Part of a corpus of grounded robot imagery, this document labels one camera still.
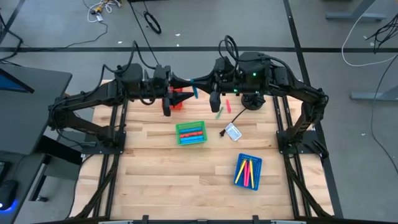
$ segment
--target gray floor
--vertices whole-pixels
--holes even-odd
[[[290,1],[302,47],[341,47],[353,22],[326,21],[325,11],[351,10],[357,3]],[[17,1],[3,0],[1,4],[2,15],[8,20]],[[140,11],[144,9],[142,3],[134,5]],[[164,30],[162,35],[157,35],[145,28],[152,46],[217,46],[220,39],[229,34],[240,46],[294,47],[284,5],[279,0],[171,0],[148,2],[147,5]],[[383,12],[391,18],[398,11],[398,5],[393,0],[376,1],[369,11]],[[31,47],[61,47],[93,39],[103,32],[104,27],[100,24],[87,22],[86,13],[81,1],[68,1],[65,4],[65,1],[26,0],[11,30]],[[128,6],[114,9],[112,14],[105,13],[104,21],[109,25],[105,36],[95,43],[76,47],[129,47],[134,39],[140,46],[146,46]],[[385,23],[359,23],[346,47],[370,48],[370,41],[365,41],[363,36],[371,35]],[[12,47],[15,44],[16,41],[7,35],[0,47]],[[398,39],[395,38],[384,47],[397,46]],[[266,53],[287,62],[296,76],[301,78],[295,53]],[[217,52],[155,54],[161,64],[171,65],[176,75],[183,78],[207,74],[218,57]],[[96,85],[103,63],[114,67],[126,62],[128,55],[128,52],[42,52],[19,54],[12,61],[27,67],[72,73],[67,92],[74,94],[90,90]],[[366,63],[392,55],[361,53],[346,54],[346,58],[351,63]],[[154,64],[151,54],[143,53],[143,56],[145,61]],[[349,98],[351,91],[374,91],[387,64],[354,68],[345,64],[338,53],[306,53],[304,57],[312,85],[323,88],[330,96],[322,125],[345,218],[398,222],[395,209],[398,202],[398,175],[371,137],[371,104],[351,101]],[[397,70],[398,63],[390,68],[381,91],[398,85]],[[112,76],[105,73],[104,78]],[[398,156],[395,144],[397,112],[395,103],[377,103],[374,111],[376,136],[395,158]],[[80,114],[91,119],[92,110],[80,111]],[[50,179],[42,191],[42,195],[50,197],[50,201],[24,204],[16,223],[64,218],[72,202],[73,184],[69,180]],[[43,214],[39,218],[36,215],[38,212]]]

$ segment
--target blue tray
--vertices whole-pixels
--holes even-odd
[[[253,161],[254,188],[251,188],[251,179],[250,179],[250,177],[249,177],[249,186],[248,187],[243,186],[244,171],[242,171],[242,174],[239,177],[238,183],[235,184],[235,180],[236,180],[236,177],[238,176],[238,172],[239,172],[239,170],[241,168],[241,164],[242,164],[243,159],[246,159],[247,161],[249,161],[251,159]],[[250,190],[258,190],[259,189],[259,185],[260,185],[261,165],[262,165],[262,159],[260,159],[258,157],[254,157],[254,156],[250,156],[250,155],[247,155],[247,154],[240,153],[239,156],[238,156],[238,161],[236,163],[235,175],[234,175],[234,179],[233,179],[234,185],[237,185],[239,187],[244,187],[244,188],[250,189]]]

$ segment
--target blue light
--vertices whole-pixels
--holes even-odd
[[[0,214],[9,214],[9,213],[12,213],[12,212],[14,211],[14,209],[17,207],[17,204],[18,204],[18,201],[15,199],[15,200],[12,202],[12,205],[11,205],[7,210],[4,210],[4,211],[0,210]]]

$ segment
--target plastic tray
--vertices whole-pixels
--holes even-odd
[[[251,187],[251,179],[249,177],[249,186],[245,187],[243,185],[243,177],[244,177],[244,171],[242,171],[241,176],[239,177],[238,183],[235,184],[236,177],[238,176],[238,172],[241,168],[242,161],[246,159],[249,161],[250,159],[253,161],[253,172],[254,172],[254,188]],[[250,190],[258,190],[259,185],[260,185],[260,176],[261,176],[261,166],[262,166],[262,159],[254,156],[250,156],[247,154],[240,153],[238,156],[238,161],[236,163],[236,170],[235,170],[235,175],[233,179],[234,185],[237,185],[239,187],[244,187],[246,189]]]
[[[188,129],[188,128],[201,128],[201,131],[203,131],[203,140],[202,141],[195,141],[195,142],[188,142],[188,143],[181,143],[180,140],[180,130],[181,129]],[[190,122],[190,123],[181,123],[181,124],[176,124],[175,125],[175,133],[177,135],[177,144],[180,146],[184,146],[187,144],[196,144],[196,143],[202,143],[207,141],[207,135],[206,135],[206,126],[204,121],[196,121],[196,122]]]

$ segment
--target butcher block table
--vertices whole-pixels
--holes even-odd
[[[198,99],[185,100],[182,110],[172,111],[170,117],[163,115],[162,100],[150,106],[139,100],[129,102],[126,146],[120,157],[111,219],[140,220],[143,215],[149,215],[151,220],[250,220],[253,215],[259,215],[260,219],[292,219],[284,160],[275,135],[278,126],[272,98],[265,96],[266,103],[260,110],[246,110],[240,115],[234,125],[242,137],[233,141],[227,134],[220,137],[219,133],[244,109],[241,97],[222,96],[224,110],[215,119],[209,95],[202,91],[198,94]],[[230,114],[226,99],[231,105]],[[289,104],[295,122],[300,116],[301,101],[289,98]],[[111,110],[97,106],[93,122],[109,125]],[[282,117],[287,127],[285,116]],[[175,125],[192,121],[205,121],[207,142],[179,146]],[[262,159],[258,191],[233,185],[239,153]],[[323,209],[333,214],[319,157],[302,154],[300,158],[308,190]],[[71,216],[80,212],[95,192],[102,160],[102,155],[95,155],[81,168]],[[100,214],[104,214],[107,192]],[[297,187],[296,194],[300,214],[304,215]]]

